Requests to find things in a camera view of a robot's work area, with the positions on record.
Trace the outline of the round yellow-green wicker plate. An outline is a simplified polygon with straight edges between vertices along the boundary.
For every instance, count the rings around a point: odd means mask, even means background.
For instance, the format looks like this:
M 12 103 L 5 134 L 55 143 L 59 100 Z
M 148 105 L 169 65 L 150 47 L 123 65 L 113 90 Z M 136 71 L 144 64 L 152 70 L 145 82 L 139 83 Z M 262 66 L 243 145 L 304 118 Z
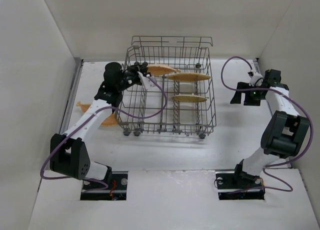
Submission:
M 179 94 L 174 95 L 172 97 L 175 101 L 184 102 L 184 103 L 202 103 L 206 102 L 207 98 L 199 96 L 199 95 L 192 95 L 192 94 Z

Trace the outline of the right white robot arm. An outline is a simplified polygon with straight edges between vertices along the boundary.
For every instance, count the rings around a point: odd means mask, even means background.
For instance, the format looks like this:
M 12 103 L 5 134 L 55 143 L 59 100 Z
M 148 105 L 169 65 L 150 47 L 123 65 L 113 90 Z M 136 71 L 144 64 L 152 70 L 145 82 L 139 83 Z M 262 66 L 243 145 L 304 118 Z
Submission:
M 295 157 L 310 127 L 310 120 L 302 117 L 289 100 L 289 87 L 281 82 L 281 72 L 270 69 L 264 75 L 249 71 L 248 83 L 238 82 L 231 104 L 259 106 L 267 101 L 272 117 L 264 130 L 260 147 L 234 169 L 232 181 L 253 184 L 263 168 L 279 159 Z

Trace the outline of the fish-shaped wicker plate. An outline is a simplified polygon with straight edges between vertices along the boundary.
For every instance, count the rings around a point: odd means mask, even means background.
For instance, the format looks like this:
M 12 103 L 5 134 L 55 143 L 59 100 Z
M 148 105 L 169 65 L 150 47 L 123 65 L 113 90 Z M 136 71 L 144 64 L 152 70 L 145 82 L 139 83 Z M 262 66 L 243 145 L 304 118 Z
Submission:
M 89 108 L 90 108 L 90 104 L 83 104 L 80 101 L 78 101 L 76 103 L 76 106 L 79 107 L 81 109 L 81 111 L 83 113 L 85 113 Z M 108 116 L 102 123 L 101 123 L 101 127 L 114 127 L 117 126 L 118 122 L 116 120 L 116 113 L 113 112 L 110 116 Z
M 181 71 L 164 64 L 152 64 L 147 66 L 147 72 L 152 76 L 163 76 L 170 73 L 180 73 Z

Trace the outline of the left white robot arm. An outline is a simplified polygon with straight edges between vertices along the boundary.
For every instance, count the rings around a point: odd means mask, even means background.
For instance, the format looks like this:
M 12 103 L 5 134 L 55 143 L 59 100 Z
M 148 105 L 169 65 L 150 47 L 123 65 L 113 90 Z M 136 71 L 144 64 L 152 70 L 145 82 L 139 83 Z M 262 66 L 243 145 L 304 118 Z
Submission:
M 135 62 L 126 69 L 122 69 L 118 62 L 108 63 L 103 73 L 103 81 L 87 111 L 72 127 L 51 138 L 50 170 L 61 174 L 62 178 L 94 179 L 109 183 L 111 167 L 91 161 L 86 142 L 119 107 L 123 91 L 134 85 L 151 85 L 148 77 L 147 62 Z

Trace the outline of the square orange wicker plate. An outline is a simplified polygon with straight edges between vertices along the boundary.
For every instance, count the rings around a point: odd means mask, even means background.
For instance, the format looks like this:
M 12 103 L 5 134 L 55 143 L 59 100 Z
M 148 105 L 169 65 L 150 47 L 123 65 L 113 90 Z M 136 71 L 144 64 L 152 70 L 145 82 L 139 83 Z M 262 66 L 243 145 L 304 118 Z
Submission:
M 199 82 L 210 80 L 211 77 L 202 73 L 195 72 L 184 72 L 184 73 L 176 73 L 171 74 L 166 77 L 168 80 L 173 80 L 177 82 Z

